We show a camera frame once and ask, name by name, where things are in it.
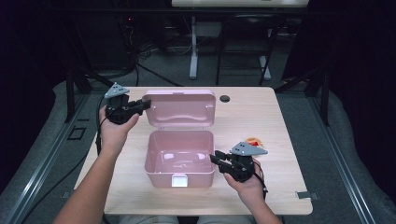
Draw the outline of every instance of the person's right hand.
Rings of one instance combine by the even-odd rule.
[[[256,174],[261,176],[260,162],[256,159],[253,159],[253,161],[255,162],[254,167]],[[239,198],[247,208],[250,209],[264,203],[262,183],[255,175],[243,183],[237,182],[227,173],[224,173],[224,178],[227,183],[238,192]]]

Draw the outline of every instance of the cable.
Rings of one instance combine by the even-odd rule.
[[[137,64],[134,65],[134,69],[136,70],[136,87],[139,85],[139,67],[137,67]]]
[[[96,149],[97,149],[97,153],[98,156],[102,150],[102,138],[101,138],[101,128],[102,128],[102,124],[103,122],[105,122],[105,120],[113,113],[113,111],[110,112],[110,114],[108,114],[101,122],[99,120],[99,110],[101,108],[101,104],[103,99],[105,98],[105,96],[103,95],[100,100],[98,101],[98,104],[96,106],[96,128],[97,128],[97,134],[96,134]],[[110,224],[110,222],[108,221],[105,212],[103,212],[102,214],[102,220],[106,223],[106,224]]]
[[[190,29],[189,23],[186,20],[186,17],[183,17],[183,20],[184,20],[184,22],[186,24],[187,29],[189,30],[189,33],[191,34],[191,29]]]
[[[64,176],[62,177],[58,182],[56,182],[56,184],[54,186],[52,186],[52,188],[50,188],[36,203],[35,205],[30,209],[30,211],[26,214],[26,216],[23,218],[21,223],[24,223],[26,221],[26,219],[33,213],[33,211],[38,207],[38,205],[44,201],[44,199],[56,188],[58,187],[59,184],[61,184],[68,176],[70,176],[73,171],[75,171],[78,166],[85,160],[85,158],[88,155],[88,151],[87,153],[85,153],[85,155],[80,159],[80,161]]]
[[[184,52],[175,51],[175,49],[181,49],[181,48],[188,48],[188,49],[186,49]],[[171,49],[175,54],[182,55],[182,54],[188,53],[191,48],[192,48],[192,45],[189,45],[188,47],[170,47],[169,49]]]
[[[259,176],[259,175],[257,175],[256,174],[256,172],[254,172],[253,174],[259,179],[259,181],[262,183],[262,189],[264,190],[264,192],[265,193],[268,193],[268,189],[267,189],[267,187],[265,186],[265,184],[264,184],[264,172],[262,171],[262,167],[257,163],[257,162],[254,162],[256,165],[258,165],[259,166],[259,168],[260,168],[260,173],[262,174],[262,176]]]

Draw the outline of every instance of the table top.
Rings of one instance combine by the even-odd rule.
[[[228,153],[240,141],[258,137],[268,154],[254,156],[262,164],[269,190],[266,201],[277,215],[308,215],[309,200],[298,199],[296,191],[306,191],[290,137],[273,89],[263,87],[131,87],[130,101],[141,99],[147,90],[211,90],[217,97],[215,123],[207,129],[214,134],[215,150]],[[230,102],[219,100],[228,95]],[[144,113],[129,132],[121,152],[105,212],[140,215],[247,215],[248,209],[236,191],[216,168],[209,188],[168,188],[152,186],[145,170],[149,135],[157,128],[149,125]],[[77,185],[97,158],[94,140],[78,177]]]
[[[306,7],[309,0],[172,0],[173,7]]]

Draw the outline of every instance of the finger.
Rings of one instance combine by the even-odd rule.
[[[235,189],[237,182],[233,179],[230,174],[224,173],[224,178],[233,189]]]
[[[128,119],[128,121],[126,123],[124,123],[122,126],[124,127],[124,130],[126,132],[129,132],[129,130],[131,130],[136,123],[139,121],[139,114],[134,114],[133,116],[131,116],[130,119]]]

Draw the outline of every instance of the black cable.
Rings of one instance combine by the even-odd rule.
[[[262,176],[258,176],[257,174],[256,174],[256,172],[254,172],[253,174],[259,179],[259,181],[262,183],[262,189],[264,190],[264,192],[265,193],[268,193],[268,189],[267,189],[267,187],[265,186],[265,184],[264,184],[264,172],[262,171],[262,167],[257,163],[257,162],[254,162],[256,165],[258,165],[259,166],[259,168],[260,168],[260,173],[262,174]]]
[[[153,50],[153,48],[151,48],[152,45],[148,45],[148,46],[142,46],[139,48],[139,58],[146,60],[147,58],[149,58],[151,56],[151,51]]]
[[[105,98],[105,96],[103,95],[100,98],[100,100],[98,101],[98,104],[96,106],[96,128],[97,128],[97,134],[96,134],[95,144],[96,144],[96,149],[97,149],[98,156],[99,156],[99,154],[100,154],[100,152],[102,150],[102,137],[101,137],[102,124],[103,124],[103,122],[105,122],[105,120],[108,118],[108,116],[110,116],[113,113],[113,111],[111,111],[111,113],[109,115],[107,115],[102,121],[99,120],[99,111],[100,111],[101,104],[102,104],[102,101],[103,101],[104,98]],[[105,215],[105,212],[103,212],[103,214],[102,214],[102,220],[106,224],[110,224],[110,222],[108,221],[108,219],[107,219],[107,217]]]
[[[88,155],[88,152],[85,153],[85,155],[81,158],[81,160],[64,176],[62,177],[58,182],[56,182],[56,184],[54,186],[52,186],[52,188],[50,188],[36,203],[35,205],[30,209],[30,211],[26,214],[26,216],[23,218],[21,223],[24,223],[26,221],[26,219],[32,214],[32,212],[38,207],[38,205],[44,201],[44,199],[56,188],[58,187],[59,184],[61,184],[68,176],[70,176],[73,171],[75,171],[78,166],[85,160],[85,158]]]
[[[139,85],[139,67],[137,65],[134,65],[134,69],[136,70],[136,87]]]
[[[162,79],[162,80],[164,80],[164,81],[167,81],[167,82],[169,82],[169,83],[171,83],[171,84],[173,84],[173,85],[175,85],[175,86],[177,86],[177,87],[182,87],[182,85],[177,84],[176,82],[170,80],[169,78],[163,77],[163,76],[161,76],[160,74],[158,74],[158,73],[156,73],[156,72],[154,72],[154,71],[152,71],[152,70],[149,70],[147,67],[143,66],[142,64],[140,64],[140,63],[138,63],[138,62],[136,62],[136,65],[138,65],[139,67],[143,68],[144,70],[150,72],[150,73],[153,74],[154,76],[159,77],[160,79]]]

